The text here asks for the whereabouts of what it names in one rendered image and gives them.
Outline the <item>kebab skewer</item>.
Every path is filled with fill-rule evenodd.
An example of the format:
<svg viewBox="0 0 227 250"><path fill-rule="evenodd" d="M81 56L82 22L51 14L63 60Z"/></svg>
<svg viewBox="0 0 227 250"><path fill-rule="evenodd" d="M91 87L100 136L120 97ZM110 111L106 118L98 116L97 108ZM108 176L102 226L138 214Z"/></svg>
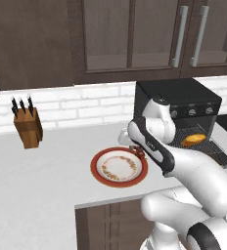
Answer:
<svg viewBox="0 0 227 250"><path fill-rule="evenodd" d="M129 149L140 159L145 159L146 155L143 149L139 146L130 146Z"/></svg>

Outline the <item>dark glass cupboard door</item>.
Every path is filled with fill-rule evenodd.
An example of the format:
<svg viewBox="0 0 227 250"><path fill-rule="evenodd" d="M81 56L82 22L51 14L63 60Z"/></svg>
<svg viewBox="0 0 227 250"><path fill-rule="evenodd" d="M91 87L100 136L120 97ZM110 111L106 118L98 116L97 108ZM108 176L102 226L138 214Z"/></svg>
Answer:
<svg viewBox="0 0 227 250"><path fill-rule="evenodd" d="M189 6L178 67L180 8ZM68 0L75 84L180 76L193 0Z"/></svg>
<svg viewBox="0 0 227 250"><path fill-rule="evenodd" d="M204 38L195 67L190 66L200 29L201 6L209 6ZM193 0L180 77L227 75L227 0Z"/></svg>

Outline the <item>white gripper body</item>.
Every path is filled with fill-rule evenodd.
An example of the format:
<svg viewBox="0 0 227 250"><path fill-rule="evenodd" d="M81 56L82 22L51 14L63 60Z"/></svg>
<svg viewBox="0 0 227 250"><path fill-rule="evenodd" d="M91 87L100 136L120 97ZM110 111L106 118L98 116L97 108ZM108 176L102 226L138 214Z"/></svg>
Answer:
<svg viewBox="0 0 227 250"><path fill-rule="evenodd" d="M132 141L130 140L130 138L128 136L126 128L124 128L120 131L120 134L117 138L117 141L122 146L131 146L132 145Z"/></svg>

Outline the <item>golden baguette bread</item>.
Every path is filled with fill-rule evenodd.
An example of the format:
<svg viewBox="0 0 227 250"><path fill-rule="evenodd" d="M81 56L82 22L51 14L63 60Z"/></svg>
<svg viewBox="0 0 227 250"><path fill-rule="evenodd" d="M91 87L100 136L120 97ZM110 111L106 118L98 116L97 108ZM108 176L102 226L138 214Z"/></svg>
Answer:
<svg viewBox="0 0 227 250"><path fill-rule="evenodd" d="M186 137L182 142L182 146L194 146L198 145L206 139L205 134L194 134Z"/></svg>

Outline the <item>black toaster oven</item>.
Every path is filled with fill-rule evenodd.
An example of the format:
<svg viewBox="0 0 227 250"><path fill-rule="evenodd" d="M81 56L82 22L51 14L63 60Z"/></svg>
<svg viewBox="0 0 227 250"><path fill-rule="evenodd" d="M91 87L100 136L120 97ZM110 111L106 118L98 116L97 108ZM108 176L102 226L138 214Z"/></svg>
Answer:
<svg viewBox="0 0 227 250"><path fill-rule="evenodd" d="M206 132L206 140L212 141L211 133L221 106L222 99L194 78L137 81L134 100L134 118L141 116L151 98L163 98L170 103L170 113L177 110L172 118L176 130L200 127ZM206 114L208 107L212 114ZM189 109L196 115L190 116Z"/></svg>

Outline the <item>red rimmed white plate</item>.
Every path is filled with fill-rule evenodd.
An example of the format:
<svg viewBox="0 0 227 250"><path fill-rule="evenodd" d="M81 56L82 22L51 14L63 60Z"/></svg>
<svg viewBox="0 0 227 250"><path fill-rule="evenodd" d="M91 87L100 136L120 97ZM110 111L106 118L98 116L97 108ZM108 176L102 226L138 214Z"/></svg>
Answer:
<svg viewBox="0 0 227 250"><path fill-rule="evenodd" d="M90 171L101 184L112 188L130 188L148 175L148 160L138 158L129 148L109 147L91 160Z"/></svg>

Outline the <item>dark brown solid cupboard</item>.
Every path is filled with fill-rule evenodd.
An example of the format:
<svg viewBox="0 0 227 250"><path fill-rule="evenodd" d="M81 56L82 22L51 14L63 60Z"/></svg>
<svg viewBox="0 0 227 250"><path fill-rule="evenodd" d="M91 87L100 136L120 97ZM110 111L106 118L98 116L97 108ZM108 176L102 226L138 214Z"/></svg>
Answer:
<svg viewBox="0 0 227 250"><path fill-rule="evenodd" d="M0 0L0 88L72 84L67 0Z"/></svg>

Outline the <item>wooden knife block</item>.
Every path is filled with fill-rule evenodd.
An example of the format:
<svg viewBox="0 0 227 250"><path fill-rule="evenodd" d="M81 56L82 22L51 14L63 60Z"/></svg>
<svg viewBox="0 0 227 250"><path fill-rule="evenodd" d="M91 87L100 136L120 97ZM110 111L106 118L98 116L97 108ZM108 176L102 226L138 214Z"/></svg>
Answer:
<svg viewBox="0 0 227 250"><path fill-rule="evenodd" d="M14 124L25 148L39 147L43 139L43 129L36 107L33 112L20 108L18 116L14 117Z"/></svg>

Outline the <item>dark brown base cupboard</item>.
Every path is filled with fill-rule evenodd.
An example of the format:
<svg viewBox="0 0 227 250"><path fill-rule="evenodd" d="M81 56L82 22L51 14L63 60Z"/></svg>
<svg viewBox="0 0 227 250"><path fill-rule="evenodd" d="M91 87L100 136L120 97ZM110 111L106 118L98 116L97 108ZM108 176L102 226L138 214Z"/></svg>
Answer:
<svg viewBox="0 0 227 250"><path fill-rule="evenodd" d="M141 200L75 210L77 250L140 250L154 223L141 212Z"/></svg>

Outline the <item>toaster oven door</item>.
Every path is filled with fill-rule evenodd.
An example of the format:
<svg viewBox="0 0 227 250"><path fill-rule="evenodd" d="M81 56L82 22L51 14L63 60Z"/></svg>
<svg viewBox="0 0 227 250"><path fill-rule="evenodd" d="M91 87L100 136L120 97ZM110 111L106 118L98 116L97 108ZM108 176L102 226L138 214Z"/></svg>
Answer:
<svg viewBox="0 0 227 250"><path fill-rule="evenodd" d="M187 146L187 149L203 152L215 160L224 169L227 168L227 154L214 141L207 141L197 145Z"/></svg>

